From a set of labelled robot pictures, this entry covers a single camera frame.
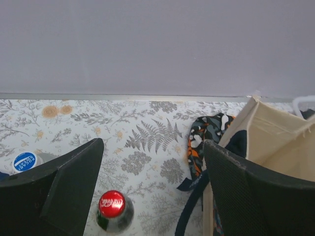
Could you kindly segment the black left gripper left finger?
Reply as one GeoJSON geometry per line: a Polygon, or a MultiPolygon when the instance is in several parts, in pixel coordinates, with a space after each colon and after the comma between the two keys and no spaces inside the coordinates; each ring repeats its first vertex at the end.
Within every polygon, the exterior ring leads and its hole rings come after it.
{"type": "Polygon", "coordinates": [[[73,151],[0,182],[2,236],[81,236],[84,233],[104,142],[73,151]]]}

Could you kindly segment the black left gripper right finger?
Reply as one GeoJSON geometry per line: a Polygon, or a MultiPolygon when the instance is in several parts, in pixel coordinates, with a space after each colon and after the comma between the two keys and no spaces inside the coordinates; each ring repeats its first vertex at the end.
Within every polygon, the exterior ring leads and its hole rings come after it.
{"type": "Polygon", "coordinates": [[[226,236],[313,236],[315,184],[264,168],[204,143],[204,157],[226,236]]]}

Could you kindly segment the blue cap Pocari bottle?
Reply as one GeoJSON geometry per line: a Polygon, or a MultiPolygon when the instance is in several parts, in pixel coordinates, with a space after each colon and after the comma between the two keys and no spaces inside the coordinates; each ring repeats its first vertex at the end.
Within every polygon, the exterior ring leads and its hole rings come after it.
{"type": "Polygon", "coordinates": [[[12,160],[12,170],[15,174],[33,169],[46,162],[54,160],[57,156],[49,153],[22,152],[12,160]]]}

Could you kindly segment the beige canvas tote bag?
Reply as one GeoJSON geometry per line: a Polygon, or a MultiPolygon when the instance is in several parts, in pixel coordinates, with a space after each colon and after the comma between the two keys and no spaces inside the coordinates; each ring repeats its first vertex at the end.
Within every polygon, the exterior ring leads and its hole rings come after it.
{"type": "MultiPolygon", "coordinates": [[[[289,177],[315,182],[315,118],[304,119],[251,98],[223,134],[220,147],[255,164],[289,177]]],[[[191,213],[203,202],[203,226],[209,236],[225,236],[203,159],[200,176],[178,187],[190,197],[175,235],[185,234],[191,213]]]]}

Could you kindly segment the blue folded garment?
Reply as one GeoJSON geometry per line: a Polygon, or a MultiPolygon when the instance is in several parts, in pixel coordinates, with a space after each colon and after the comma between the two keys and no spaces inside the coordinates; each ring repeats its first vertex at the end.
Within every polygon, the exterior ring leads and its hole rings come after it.
{"type": "Polygon", "coordinates": [[[7,179],[10,176],[8,173],[0,172],[0,181],[7,179]]]}

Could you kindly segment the orange black patterned garment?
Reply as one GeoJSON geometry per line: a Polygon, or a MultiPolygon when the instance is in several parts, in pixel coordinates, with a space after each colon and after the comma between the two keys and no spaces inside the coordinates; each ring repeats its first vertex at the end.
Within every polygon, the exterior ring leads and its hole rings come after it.
{"type": "Polygon", "coordinates": [[[212,140],[219,143],[227,128],[235,119],[224,113],[214,116],[198,117],[192,124],[188,136],[188,165],[191,179],[197,179],[203,166],[203,144],[205,140],[212,140]]]}

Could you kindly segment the white plastic basket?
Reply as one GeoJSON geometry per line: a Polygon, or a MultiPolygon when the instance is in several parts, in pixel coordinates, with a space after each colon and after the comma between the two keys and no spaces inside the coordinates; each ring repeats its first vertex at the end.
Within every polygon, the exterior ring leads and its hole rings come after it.
{"type": "Polygon", "coordinates": [[[309,119],[315,114],[315,96],[300,96],[292,101],[294,113],[301,118],[309,119]]]}

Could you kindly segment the floral tablecloth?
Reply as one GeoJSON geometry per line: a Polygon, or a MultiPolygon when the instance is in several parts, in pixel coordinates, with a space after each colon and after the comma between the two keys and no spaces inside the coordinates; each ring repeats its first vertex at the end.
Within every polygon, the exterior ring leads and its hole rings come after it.
{"type": "Polygon", "coordinates": [[[246,102],[26,100],[0,102],[0,166],[31,151],[59,157],[94,138],[104,153],[84,235],[102,236],[95,220],[102,193],[115,189],[133,201],[127,236],[172,236],[189,197],[177,189],[190,177],[187,143],[202,116],[236,116],[246,102]]]}

